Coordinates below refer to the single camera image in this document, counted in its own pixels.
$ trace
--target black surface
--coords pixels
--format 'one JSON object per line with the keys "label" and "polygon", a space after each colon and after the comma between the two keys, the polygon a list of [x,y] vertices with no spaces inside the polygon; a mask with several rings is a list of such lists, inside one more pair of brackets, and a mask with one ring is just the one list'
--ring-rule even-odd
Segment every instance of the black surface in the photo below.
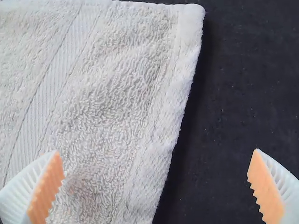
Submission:
{"label": "black surface", "polygon": [[202,51],[153,224],[261,224],[253,149],[299,176],[299,2],[199,0]]}

